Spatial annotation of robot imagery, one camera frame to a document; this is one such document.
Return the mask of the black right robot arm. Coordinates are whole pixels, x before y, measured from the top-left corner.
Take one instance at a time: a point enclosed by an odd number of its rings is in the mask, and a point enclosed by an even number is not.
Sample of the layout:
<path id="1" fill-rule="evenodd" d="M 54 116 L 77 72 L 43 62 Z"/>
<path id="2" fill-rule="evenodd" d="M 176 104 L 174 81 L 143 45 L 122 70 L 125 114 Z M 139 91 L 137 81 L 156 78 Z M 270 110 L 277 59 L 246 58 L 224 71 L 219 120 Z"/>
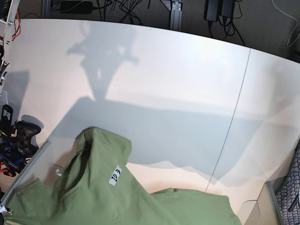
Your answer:
<path id="1" fill-rule="evenodd" d="M 19 0 L 0 1 L 0 90 L 2 91 L 10 67 L 13 35 L 17 32 Z"/>

